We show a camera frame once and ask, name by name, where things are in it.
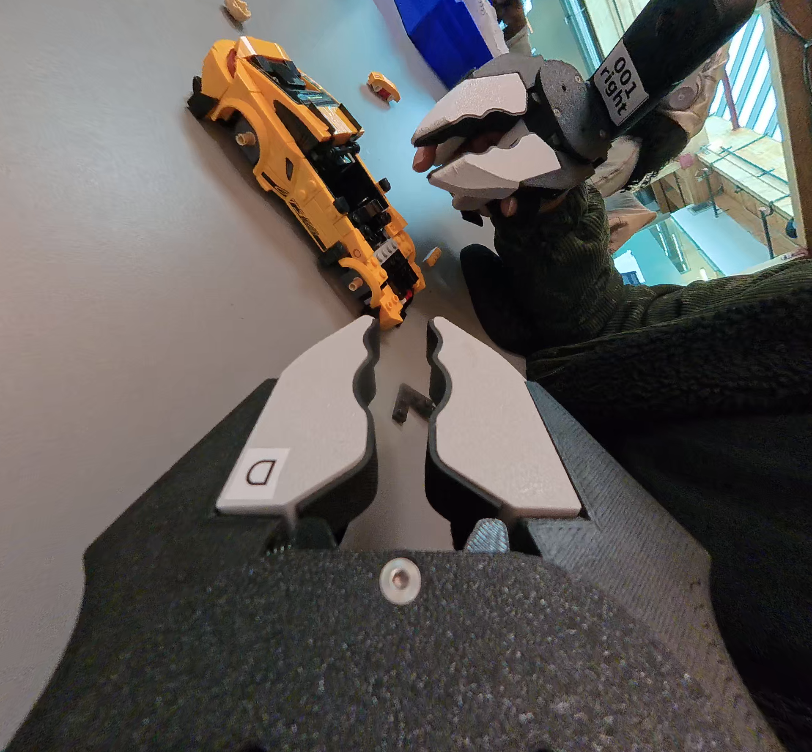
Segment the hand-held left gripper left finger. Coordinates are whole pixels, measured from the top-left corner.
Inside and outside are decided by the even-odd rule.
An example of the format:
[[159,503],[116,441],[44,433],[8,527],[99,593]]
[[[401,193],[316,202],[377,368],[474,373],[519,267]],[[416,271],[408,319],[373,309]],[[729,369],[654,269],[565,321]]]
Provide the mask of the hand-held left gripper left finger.
[[219,493],[219,514],[302,517],[373,457],[379,322],[361,316],[280,374]]

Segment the black L-shaped lego plate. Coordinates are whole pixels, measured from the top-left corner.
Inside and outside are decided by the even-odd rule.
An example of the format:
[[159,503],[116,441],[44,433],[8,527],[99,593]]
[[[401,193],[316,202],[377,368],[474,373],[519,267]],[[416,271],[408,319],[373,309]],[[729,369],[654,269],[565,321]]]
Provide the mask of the black L-shaped lego plate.
[[409,413],[413,412],[422,420],[429,422],[434,409],[435,404],[428,396],[407,383],[401,383],[395,397],[391,418],[393,422],[403,425],[407,421]]

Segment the blue storage bin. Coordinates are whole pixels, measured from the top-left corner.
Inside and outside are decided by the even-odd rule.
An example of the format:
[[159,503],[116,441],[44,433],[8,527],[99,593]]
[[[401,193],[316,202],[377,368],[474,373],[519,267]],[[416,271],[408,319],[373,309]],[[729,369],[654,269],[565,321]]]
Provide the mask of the blue storage bin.
[[445,88],[493,58],[464,0],[393,1],[407,36]]

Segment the yellow lego car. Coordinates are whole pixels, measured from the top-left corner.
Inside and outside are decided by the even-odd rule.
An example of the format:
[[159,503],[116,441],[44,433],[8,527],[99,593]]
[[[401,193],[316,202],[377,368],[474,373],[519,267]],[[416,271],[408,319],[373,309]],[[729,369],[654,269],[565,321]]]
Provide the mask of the yellow lego car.
[[249,36],[210,47],[187,106],[229,128],[259,187],[318,248],[321,268],[382,330],[398,328],[425,280],[389,181],[375,180],[360,158],[364,130],[349,109],[278,44]]

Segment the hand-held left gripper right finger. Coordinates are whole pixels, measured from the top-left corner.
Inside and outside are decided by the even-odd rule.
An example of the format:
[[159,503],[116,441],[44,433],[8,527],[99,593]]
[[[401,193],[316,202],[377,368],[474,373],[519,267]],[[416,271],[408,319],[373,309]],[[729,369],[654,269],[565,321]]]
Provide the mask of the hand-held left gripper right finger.
[[527,382],[446,318],[427,331],[429,449],[441,473],[509,519],[573,519],[582,503]]

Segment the person's right hand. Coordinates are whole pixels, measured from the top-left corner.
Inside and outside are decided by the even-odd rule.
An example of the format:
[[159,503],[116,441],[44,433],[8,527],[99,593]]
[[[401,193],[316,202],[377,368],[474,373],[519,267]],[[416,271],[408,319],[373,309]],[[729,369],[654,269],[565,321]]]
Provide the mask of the person's right hand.
[[438,145],[416,148],[412,169],[415,172],[429,172],[449,165],[467,154],[479,155],[497,148],[508,139],[507,132],[484,132],[470,138],[453,136]]

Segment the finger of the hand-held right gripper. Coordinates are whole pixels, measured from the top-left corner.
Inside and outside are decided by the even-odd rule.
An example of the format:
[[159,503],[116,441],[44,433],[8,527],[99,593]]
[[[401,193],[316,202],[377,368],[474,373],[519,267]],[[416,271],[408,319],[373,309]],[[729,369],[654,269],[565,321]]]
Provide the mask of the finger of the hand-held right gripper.
[[560,168],[555,150],[545,140],[523,132],[506,148],[493,146],[461,155],[431,172],[428,181],[448,192],[514,192]]
[[452,139],[467,140],[507,131],[529,108],[529,90],[516,73],[471,77],[452,88],[415,129],[415,148],[437,147]]

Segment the person's right forearm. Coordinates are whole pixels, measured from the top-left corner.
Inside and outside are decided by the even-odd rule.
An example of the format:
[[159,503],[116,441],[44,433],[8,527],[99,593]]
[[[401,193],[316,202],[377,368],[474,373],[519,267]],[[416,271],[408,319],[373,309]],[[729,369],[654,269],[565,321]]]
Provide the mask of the person's right forearm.
[[494,249],[466,246],[461,268],[482,328],[525,360],[528,380],[810,358],[808,259],[685,286],[625,284],[604,199],[588,184],[534,211],[511,198],[492,222]]

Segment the crumpled white paper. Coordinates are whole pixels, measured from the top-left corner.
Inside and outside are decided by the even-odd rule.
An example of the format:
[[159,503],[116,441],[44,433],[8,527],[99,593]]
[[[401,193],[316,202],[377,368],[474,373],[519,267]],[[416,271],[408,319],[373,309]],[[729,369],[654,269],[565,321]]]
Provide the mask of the crumpled white paper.
[[462,3],[471,16],[492,57],[508,52],[494,7],[489,0],[457,0]]

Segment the person's dark clothing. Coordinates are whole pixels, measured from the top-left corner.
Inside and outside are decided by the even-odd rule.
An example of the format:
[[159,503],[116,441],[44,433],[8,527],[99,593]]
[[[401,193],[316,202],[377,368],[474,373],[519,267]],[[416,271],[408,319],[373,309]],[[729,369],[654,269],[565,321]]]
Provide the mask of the person's dark clothing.
[[788,750],[811,741],[808,300],[742,304],[526,363],[710,554],[720,633]]

